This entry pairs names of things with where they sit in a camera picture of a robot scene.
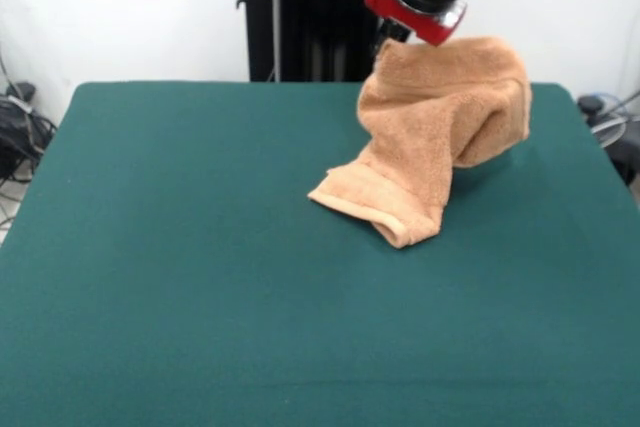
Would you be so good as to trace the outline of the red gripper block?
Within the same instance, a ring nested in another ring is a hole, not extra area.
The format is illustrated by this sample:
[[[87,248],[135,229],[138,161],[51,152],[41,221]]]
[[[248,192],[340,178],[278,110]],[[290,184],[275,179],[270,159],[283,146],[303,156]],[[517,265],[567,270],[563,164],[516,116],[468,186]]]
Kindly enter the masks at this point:
[[[457,29],[467,10],[463,1],[455,1],[443,11],[427,13],[410,7],[403,0],[364,0],[366,7],[382,20],[378,46],[388,38],[405,43],[411,33],[422,41],[438,46]]]

